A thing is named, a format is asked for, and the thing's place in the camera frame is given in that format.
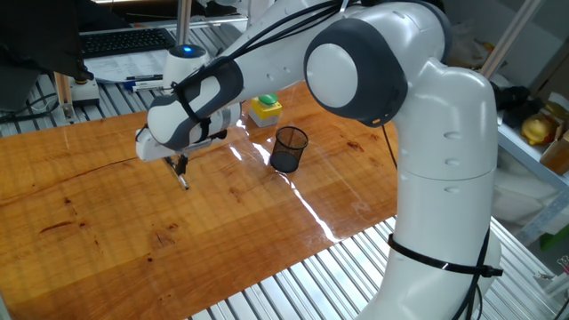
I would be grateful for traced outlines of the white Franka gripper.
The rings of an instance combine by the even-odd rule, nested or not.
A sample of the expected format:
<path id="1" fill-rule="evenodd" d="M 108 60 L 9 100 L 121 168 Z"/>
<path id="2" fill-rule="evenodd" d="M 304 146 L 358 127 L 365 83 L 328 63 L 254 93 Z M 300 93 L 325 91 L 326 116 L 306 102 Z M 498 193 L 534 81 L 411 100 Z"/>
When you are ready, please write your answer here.
<path id="1" fill-rule="evenodd" d="M 152 137 L 148 128 L 137 130 L 135 139 L 136 154 L 140 160 L 144 162 L 152 162 L 164 158 L 165 162 L 176 172 L 178 176 L 186 173 L 188 158 L 185 155 L 201 148 L 210 147 L 213 143 L 212 139 L 206 139 L 199 143 L 190 144 L 183 149 L 172 150 L 158 143 Z M 179 156 L 176 163 L 171 159 L 171 156 Z"/>

